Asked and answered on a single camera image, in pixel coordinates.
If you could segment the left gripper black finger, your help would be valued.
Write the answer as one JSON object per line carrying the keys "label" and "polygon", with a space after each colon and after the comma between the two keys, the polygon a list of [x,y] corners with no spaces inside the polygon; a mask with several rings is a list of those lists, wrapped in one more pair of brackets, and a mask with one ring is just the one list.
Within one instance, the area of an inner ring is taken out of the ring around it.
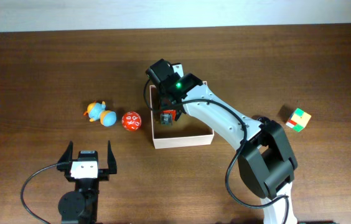
{"label": "left gripper black finger", "polygon": [[116,170],[117,169],[117,163],[115,156],[113,154],[112,148],[111,148],[111,142],[108,141],[108,149],[107,149],[107,163],[108,163],[108,169],[109,170]]}
{"label": "left gripper black finger", "polygon": [[72,155],[73,155],[73,142],[70,141],[65,152],[62,154],[60,159],[58,160],[59,164],[68,164],[72,162]]}

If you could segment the red toy car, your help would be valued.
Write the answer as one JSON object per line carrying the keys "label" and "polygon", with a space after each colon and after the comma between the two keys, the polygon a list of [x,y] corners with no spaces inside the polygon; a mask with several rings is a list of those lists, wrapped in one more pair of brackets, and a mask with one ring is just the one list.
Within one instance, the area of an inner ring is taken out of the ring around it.
{"label": "red toy car", "polygon": [[173,120],[175,119],[176,111],[175,110],[164,110],[160,113],[160,120],[162,125],[172,125]]}

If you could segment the black round cap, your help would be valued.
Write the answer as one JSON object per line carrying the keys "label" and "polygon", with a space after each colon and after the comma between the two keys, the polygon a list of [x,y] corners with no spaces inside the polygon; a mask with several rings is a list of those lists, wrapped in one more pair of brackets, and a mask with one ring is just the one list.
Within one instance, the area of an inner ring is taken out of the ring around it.
{"label": "black round cap", "polygon": [[260,116],[259,118],[257,118],[258,121],[262,122],[262,123],[268,123],[270,122],[270,119],[265,117],[265,116]]}

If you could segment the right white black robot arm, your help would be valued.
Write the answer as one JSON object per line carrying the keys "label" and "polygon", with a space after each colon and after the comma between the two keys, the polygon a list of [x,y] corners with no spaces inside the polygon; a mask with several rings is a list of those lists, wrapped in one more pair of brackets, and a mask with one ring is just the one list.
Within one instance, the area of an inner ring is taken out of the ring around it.
{"label": "right white black robot arm", "polygon": [[[264,212],[264,223],[297,223],[291,189],[297,159],[284,128],[267,117],[252,119],[217,97],[201,79],[183,75],[179,64],[160,59],[146,70],[159,96],[159,109],[175,110],[198,119],[218,133],[235,150],[225,174],[225,187],[238,204]],[[231,190],[230,174],[238,166],[248,189],[260,198],[259,205],[240,200]]]}

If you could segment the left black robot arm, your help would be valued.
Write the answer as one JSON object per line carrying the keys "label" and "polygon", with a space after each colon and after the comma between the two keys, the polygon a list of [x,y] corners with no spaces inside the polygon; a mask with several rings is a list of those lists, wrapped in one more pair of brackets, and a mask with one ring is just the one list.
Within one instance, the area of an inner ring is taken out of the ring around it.
{"label": "left black robot arm", "polygon": [[73,191],[67,192],[58,202],[58,212],[62,223],[91,224],[97,222],[99,184],[108,181],[110,175],[117,173],[117,164],[108,143],[107,164],[98,166],[97,151],[80,151],[76,159],[72,158],[73,142],[58,160],[57,170],[64,173],[68,182],[75,184]]}

